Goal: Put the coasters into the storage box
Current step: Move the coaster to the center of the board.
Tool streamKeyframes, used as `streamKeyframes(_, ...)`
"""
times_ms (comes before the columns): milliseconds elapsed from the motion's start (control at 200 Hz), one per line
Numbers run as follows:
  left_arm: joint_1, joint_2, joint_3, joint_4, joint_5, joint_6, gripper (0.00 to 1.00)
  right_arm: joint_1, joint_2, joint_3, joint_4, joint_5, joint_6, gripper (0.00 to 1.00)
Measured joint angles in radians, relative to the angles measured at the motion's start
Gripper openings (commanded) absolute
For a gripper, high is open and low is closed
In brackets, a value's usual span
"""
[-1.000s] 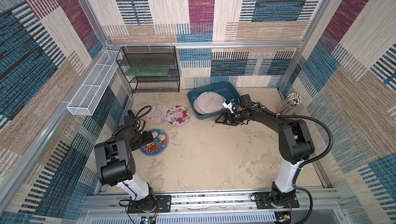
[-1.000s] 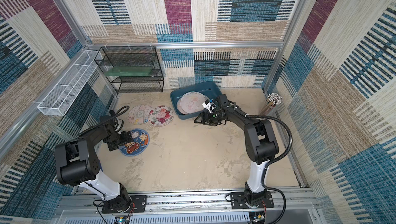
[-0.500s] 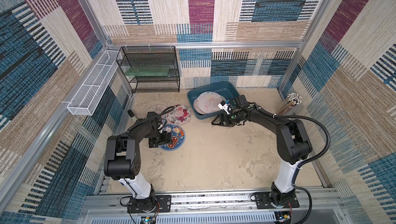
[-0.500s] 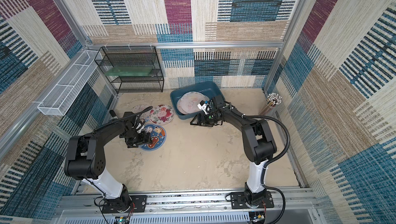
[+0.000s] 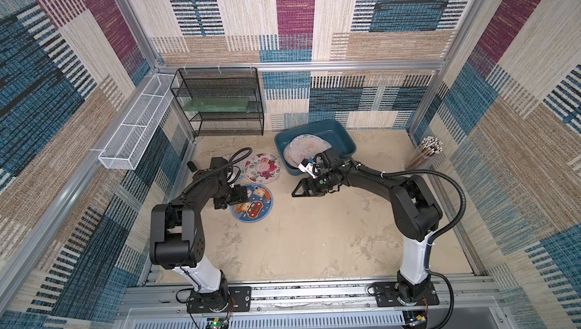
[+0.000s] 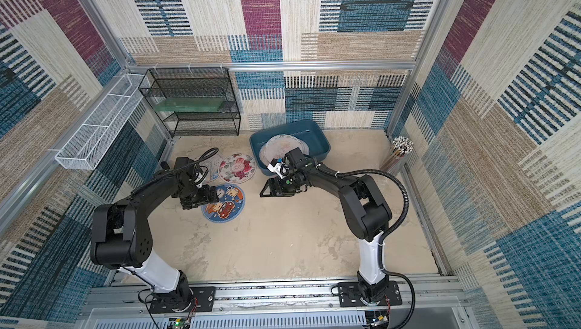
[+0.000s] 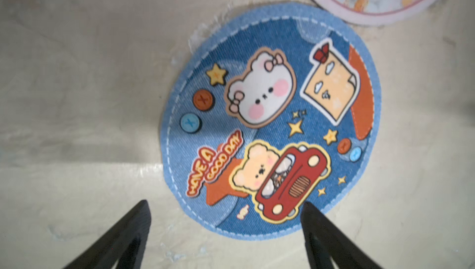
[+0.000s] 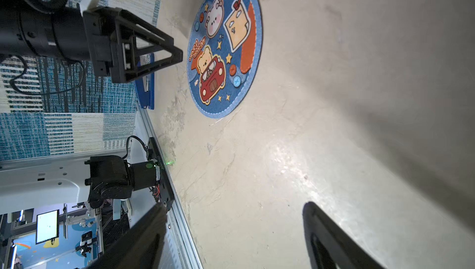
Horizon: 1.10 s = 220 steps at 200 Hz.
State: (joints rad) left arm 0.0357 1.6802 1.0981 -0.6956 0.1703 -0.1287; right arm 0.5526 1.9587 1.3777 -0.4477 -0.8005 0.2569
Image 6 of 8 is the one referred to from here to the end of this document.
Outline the blue red car coaster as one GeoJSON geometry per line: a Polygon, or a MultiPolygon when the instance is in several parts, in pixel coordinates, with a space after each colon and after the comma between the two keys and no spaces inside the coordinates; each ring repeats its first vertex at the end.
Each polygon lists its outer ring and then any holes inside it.
{"type": "Polygon", "coordinates": [[[237,185],[216,187],[218,201],[201,207],[203,216],[213,223],[226,223],[235,219],[245,207],[245,193],[237,185]]]}

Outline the pink cartoon coaster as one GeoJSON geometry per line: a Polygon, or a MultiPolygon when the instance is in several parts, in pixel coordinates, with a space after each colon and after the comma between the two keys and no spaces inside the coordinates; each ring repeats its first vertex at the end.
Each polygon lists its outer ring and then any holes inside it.
{"type": "Polygon", "coordinates": [[[265,165],[269,165],[273,159],[283,158],[286,153],[299,148],[305,155],[310,154],[310,149],[305,141],[294,137],[293,135],[276,135],[269,139],[260,149],[259,158],[265,165]]]}

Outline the red rose floral coaster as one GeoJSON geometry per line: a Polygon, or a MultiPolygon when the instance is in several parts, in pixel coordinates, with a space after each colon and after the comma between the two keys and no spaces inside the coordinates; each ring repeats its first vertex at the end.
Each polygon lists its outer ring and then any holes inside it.
{"type": "Polygon", "coordinates": [[[235,153],[228,156],[219,166],[219,177],[229,184],[242,184],[254,177],[257,164],[247,154],[235,153]]]}

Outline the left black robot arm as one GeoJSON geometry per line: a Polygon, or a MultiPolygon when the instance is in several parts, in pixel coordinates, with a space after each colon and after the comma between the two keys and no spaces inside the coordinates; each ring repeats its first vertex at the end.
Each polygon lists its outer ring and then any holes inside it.
{"type": "Polygon", "coordinates": [[[149,286],[153,299],[171,311],[189,309],[194,294],[187,276],[154,251],[148,219],[170,197],[184,210],[216,203],[216,188],[204,182],[209,169],[203,163],[218,152],[213,147],[196,160],[180,157],[173,168],[162,163],[162,170],[129,196],[98,206],[92,216],[91,261],[138,278],[149,286]]]}

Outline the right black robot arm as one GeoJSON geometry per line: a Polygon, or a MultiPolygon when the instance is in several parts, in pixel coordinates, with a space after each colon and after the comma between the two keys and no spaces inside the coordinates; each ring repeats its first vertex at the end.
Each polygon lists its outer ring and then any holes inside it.
{"type": "Polygon", "coordinates": [[[273,159],[268,169],[273,176],[260,191],[260,197],[293,197],[309,188],[319,188],[340,201],[346,224],[359,241],[360,255],[356,281],[340,282],[331,288],[340,305],[400,305],[399,286],[393,279],[401,278],[408,285],[411,301],[407,314],[396,327],[407,326],[416,308],[415,288],[406,275],[389,271],[384,264],[385,241],[402,225],[409,213],[409,194],[401,181],[377,169],[340,173],[303,154],[299,148],[289,151],[282,158],[273,159]],[[393,218],[374,176],[382,176],[399,188],[403,206],[397,219],[393,218]]]}

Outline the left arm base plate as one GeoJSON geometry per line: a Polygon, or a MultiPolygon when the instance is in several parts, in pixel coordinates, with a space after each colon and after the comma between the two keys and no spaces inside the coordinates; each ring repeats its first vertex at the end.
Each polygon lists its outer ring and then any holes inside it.
{"type": "Polygon", "coordinates": [[[152,314],[211,312],[215,293],[216,287],[212,286],[190,287],[187,294],[154,293],[148,300],[148,308],[152,314]]]}

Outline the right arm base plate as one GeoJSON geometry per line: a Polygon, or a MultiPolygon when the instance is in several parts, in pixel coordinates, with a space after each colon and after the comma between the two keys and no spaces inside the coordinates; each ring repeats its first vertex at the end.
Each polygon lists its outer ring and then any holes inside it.
{"type": "Polygon", "coordinates": [[[382,294],[371,301],[365,301],[357,282],[340,282],[337,285],[340,307],[402,306],[402,297],[396,281],[389,281],[382,294]]]}

